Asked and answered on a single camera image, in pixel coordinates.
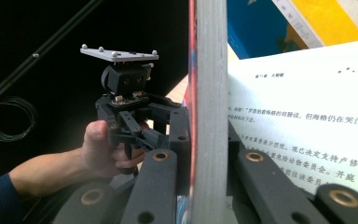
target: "hand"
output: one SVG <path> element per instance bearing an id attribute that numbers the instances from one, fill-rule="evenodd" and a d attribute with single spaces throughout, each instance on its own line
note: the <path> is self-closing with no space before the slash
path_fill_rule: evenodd
<path id="1" fill-rule="evenodd" d="M 141 123 L 141 126 L 143 129 L 148 128 L 146 123 Z M 142 148 L 134 149 L 130 160 L 125 153 L 124 144 L 119 144 L 115 150 L 111 150 L 107 143 L 106 122 L 103 120 L 89 124 L 81 150 L 84 164 L 101 177 L 118 175 L 118 168 L 131 168 L 145 158 L 145 150 Z"/>
<path id="2" fill-rule="evenodd" d="M 42 197 L 97 176 L 118 175 L 118 168 L 133 167 L 144 157 L 142 149 L 133 150 L 131 160 L 127 159 L 122 145 L 110 150 L 106 122 L 100 120 L 88 125 L 82 147 L 34 157 L 11 170 L 9 176 L 21 197 Z"/>

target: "book page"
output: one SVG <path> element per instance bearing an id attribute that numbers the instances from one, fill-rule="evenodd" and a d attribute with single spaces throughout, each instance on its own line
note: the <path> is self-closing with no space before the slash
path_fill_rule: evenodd
<path id="1" fill-rule="evenodd" d="M 228 119 L 300 188 L 358 191 L 358 42 L 229 63 Z"/>

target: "black cable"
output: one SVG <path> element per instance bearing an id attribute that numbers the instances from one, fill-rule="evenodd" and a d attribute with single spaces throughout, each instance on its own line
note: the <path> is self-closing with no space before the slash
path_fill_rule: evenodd
<path id="1" fill-rule="evenodd" d="M 37 122 L 37 111 L 33 105 L 29 102 L 21 99 L 17 96 L 8 96 L 0 101 L 0 106 L 14 106 L 25 112 L 28 120 L 29 127 L 19 134 L 7 134 L 0 131 L 1 142 L 14 142 L 24 138 L 36 125 Z"/>

